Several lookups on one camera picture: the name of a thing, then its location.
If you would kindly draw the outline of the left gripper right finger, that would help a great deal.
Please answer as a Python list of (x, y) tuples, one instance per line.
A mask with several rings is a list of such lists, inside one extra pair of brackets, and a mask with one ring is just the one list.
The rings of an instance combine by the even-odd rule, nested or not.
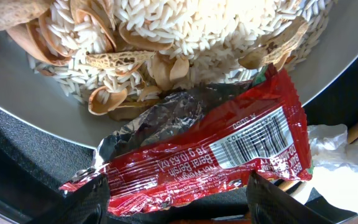
[(256, 172), (247, 183), (247, 204), (255, 224), (332, 224)]

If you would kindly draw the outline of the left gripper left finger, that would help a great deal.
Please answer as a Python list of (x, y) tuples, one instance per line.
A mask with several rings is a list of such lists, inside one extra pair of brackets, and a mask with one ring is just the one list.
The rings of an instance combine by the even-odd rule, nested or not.
[(101, 174), (27, 224), (106, 224), (110, 189)]

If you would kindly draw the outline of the white tissue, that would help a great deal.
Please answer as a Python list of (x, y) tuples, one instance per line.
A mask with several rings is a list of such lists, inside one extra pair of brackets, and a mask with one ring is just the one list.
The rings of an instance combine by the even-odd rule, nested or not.
[(347, 142), (347, 126), (308, 126), (312, 179), (291, 193), (302, 204), (315, 189), (334, 207), (358, 214), (358, 145)]

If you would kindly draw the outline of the red snack wrapper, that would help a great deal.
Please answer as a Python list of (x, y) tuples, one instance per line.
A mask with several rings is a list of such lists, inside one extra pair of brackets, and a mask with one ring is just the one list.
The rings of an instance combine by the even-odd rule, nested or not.
[(181, 207), (199, 198), (246, 186), (262, 177), (310, 180), (307, 120), (285, 70), (209, 112), (187, 132), (96, 169), (110, 188), (115, 216)]

